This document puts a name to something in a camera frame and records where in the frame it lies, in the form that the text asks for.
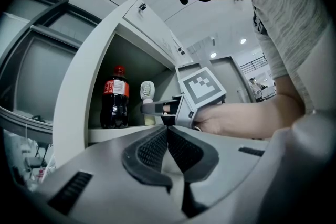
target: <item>red bottle label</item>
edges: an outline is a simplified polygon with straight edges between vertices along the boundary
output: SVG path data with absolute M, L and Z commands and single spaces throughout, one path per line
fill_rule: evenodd
M 109 80 L 105 83 L 103 94 L 123 94 L 130 97 L 130 86 L 121 80 Z

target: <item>cabinet door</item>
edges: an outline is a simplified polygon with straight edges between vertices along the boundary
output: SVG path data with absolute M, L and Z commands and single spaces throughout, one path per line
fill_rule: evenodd
M 64 76 L 58 92 L 52 130 L 57 167 L 87 146 L 89 108 L 100 65 L 119 22 L 136 1 L 127 0 L 91 32 Z
M 193 59 L 190 57 L 188 50 L 183 47 L 181 42 L 177 39 L 177 37 L 175 37 L 172 31 L 170 31 L 170 33 L 174 41 L 173 53 L 176 55 L 176 65 L 181 66 L 193 62 Z
M 148 6 L 144 10 L 140 10 L 142 4 L 144 2 L 138 0 L 125 14 L 124 19 L 149 37 L 175 62 L 176 59 L 173 54 L 174 40 L 170 29 Z

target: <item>person in background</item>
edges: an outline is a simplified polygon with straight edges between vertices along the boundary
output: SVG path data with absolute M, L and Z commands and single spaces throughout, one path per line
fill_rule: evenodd
M 260 103 L 211 105 L 198 111 L 194 123 L 203 132 L 269 138 L 277 129 L 290 127 L 314 110 L 302 74 L 313 49 L 322 45 L 334 48 L 334 24 L 323 1 L 252 0 L 251 7 L 251 24 L 276 82 L 277 94 Z
M 252 92 L 254 95 L 254 98 L 256 99 L 257 103 L 259 102 L 263 102 L 263 95 L 262 95 L 262 88 L 263 86 L 257 82 L 256 78 L 250 78 L 250 82 L 251 82 L 251 88 L 252 88 Z

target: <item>fingers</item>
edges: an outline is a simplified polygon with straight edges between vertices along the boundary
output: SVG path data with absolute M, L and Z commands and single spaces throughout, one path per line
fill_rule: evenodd
M 215 117 L 216 109 L 218 109 L 220 105 L 209 105 L 206 107 L 201 108 L 198 110 L 197 114 L 195 115 L 195 122 L 204 122 L 206 120 L 209 120 L 213 117 Z
M 220 123 L 218 121 L 205 121 L 202 123 L 196 123 L 194 125 L 194 128 L 196 130 L 199 129 L 199 131 L 204 132 L 204 133 L 209 133 L 209 134 L 220 134 L 221 129 L 220 129 Z
M 167 112 L 167 113 L 170 113 L 170 105 L 164 105 L 163 106 L 163 112 Z

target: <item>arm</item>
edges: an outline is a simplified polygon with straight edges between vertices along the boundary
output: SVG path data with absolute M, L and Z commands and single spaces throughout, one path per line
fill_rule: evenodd
M 277 95 L 261 103 L 221 104 L 198 112 L 203 132 L 242 138 L 268 138 L 304 115 L 304 104 L 289 76 L 275 80 Z
M 256 83 L 256 84 L 257 84 L 257 85 L 259 86 L 259 88 L 261 88 L 262 90 L 266 88 L 266 86 L 263 85 L 263 84 L 260 84 L 260 83 Z

